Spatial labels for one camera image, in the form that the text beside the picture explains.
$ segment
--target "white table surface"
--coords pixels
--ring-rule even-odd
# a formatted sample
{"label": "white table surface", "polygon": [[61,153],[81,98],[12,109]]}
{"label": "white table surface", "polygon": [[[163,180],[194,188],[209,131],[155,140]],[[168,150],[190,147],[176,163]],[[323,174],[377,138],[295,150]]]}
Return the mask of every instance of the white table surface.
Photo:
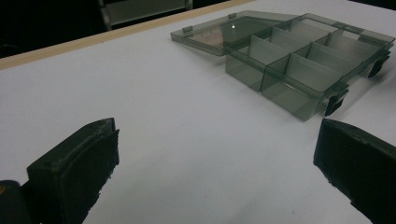
{"label": "white table surface", "polygon": [[[120,165],[90,223],[370,223],[313,165],[321,115],[301,122],[170,33],[242,10],[306,12],[396,36],[396,12],[345,0],[255,1],[0,71],[0,179],[83,125],[113,117]],[[330,119],[396,145],[396,55]]]}

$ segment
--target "black object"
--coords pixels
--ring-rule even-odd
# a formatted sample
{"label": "black object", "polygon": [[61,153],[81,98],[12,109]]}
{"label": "black object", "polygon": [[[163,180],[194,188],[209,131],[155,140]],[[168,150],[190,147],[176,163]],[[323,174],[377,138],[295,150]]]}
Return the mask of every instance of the black object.
{"label": "black object", "polygon": [[374,77],[379,71],[382,69],[382,65],[384,65],[384,62],[389,58],[389,56],[384,57],[384,59],[376,61],[375,64],[373,65],[372,70],[370,71],[370,74],[368,77]]}
{"label": "black object", "polygon": [[324,119],[314,164],[373,223],[396,223],[396,147],[352,125]]}
{"label": "black object", "polygon": [[118,135],[114,119],[90,123],[33,162],[21,188],[1,181],[12,190],[0,193],[0,223],[30,223],[19,219],[25,211],[33,224],[82,223],[119,164]]}
{"label": "black object", "polygon": [[325,116],[330,116],[335,110],[340,108],[340,106],[344,102],[344,98],[348,93],[348,89],[342,91],[339,95],[332,96],[329,100],[329,103],[326,107]]}

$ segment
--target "box lid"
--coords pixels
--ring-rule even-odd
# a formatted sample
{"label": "box lid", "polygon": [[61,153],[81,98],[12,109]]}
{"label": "box lid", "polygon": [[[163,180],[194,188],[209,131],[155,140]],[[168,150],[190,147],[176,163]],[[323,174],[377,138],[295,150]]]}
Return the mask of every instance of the box lid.
{"label": "box lid", "polygon": [[251,35],[297,16],[260,11],[242,11],[213,21],[188,26],[171,33],[172,40],[222,56],[226,43],[243,41]]}

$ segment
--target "wooden table edge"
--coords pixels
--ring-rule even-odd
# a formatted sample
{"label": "wooden table edge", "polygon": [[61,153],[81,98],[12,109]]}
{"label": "wooden table edge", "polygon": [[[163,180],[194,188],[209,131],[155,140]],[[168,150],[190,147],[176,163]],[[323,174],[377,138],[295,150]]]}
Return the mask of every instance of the wooden table edge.
{"label": "wooden table edge", "polygon": [[160,18],[153,21],[146,21],[136,25],[124,27],[118,30],[102,33],[99,35],[91,35],[81,39],[73,40],[70,42],[62,43],[59,45],[50,46],[43,49],[32,50],[23,54],[18,54],[11,57],[0,59],[0,70],[18,66],[24,63],[30,63],[37,60],[45,59],[54,55],[62,54],[75,49],[82,49],[91,45],[100,44],[108,40],[116,39],[125,35],[132,35],[143,32],[156,27],[164,26],[166,24],[174,23],[177,21],[184,21],[194,17],[202,16],[211,12],[223,10],[229,7],[236,7],[254,0],[231,0],[215,4],[209,7],[202,7],[176,15]]}

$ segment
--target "plastic storage box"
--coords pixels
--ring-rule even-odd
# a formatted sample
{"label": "plastic storage box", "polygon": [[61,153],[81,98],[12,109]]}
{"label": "plastic storage box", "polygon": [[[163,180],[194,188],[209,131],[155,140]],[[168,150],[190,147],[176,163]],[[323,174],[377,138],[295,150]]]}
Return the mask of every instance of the plastic storage box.
{"label": "plastic storage box", "polygon": [[301,120],[330,115],[352,78],[374,76],[394,38],[313,14],[243,11],[186,27],[174,41],[226,55],[226,72]]}

